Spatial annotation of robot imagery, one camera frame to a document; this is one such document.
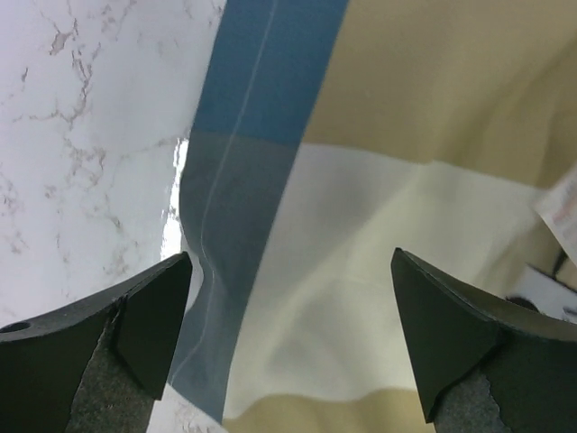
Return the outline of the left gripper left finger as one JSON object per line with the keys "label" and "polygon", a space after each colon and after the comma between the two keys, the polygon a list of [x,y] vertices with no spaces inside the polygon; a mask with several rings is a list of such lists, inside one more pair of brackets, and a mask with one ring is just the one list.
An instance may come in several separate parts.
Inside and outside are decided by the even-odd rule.
{"label": "left gripper left finger", "polygon": [[3,432],[144,432],[161,399],[192,263],[177,253],[1,329]]}

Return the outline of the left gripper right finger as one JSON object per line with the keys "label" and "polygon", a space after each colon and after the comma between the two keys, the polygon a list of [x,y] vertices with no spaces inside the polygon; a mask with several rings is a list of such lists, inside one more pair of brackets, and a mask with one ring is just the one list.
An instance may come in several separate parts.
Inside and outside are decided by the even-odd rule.
{"label": "left gripper right finger", "polygon": [[576,326],[396,249],[398,313],[426,422],[437,432],[574,432]]}

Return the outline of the cream bear print pillow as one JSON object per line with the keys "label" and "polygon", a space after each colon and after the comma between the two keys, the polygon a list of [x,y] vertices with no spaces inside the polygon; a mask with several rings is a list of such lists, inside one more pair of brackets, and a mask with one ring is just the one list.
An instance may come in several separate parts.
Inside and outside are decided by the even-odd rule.
{"label": "cream bear print pillow", "polygon": [[548,317],[576,322],[576,169],[571,168],[535,204],[558,243],[549,268],[525,266],[506,300]]}

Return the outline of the blue beige checked pillowcase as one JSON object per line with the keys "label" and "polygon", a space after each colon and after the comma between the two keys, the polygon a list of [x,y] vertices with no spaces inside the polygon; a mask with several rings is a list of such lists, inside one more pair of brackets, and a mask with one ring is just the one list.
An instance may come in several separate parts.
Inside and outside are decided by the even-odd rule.
{"label": "blue beige checked pillowcase", "polygon": [[229,1],[182,172],[169,384],[231,432],[428,432],[389,263],[505,294],[558,248],[573,1]]}

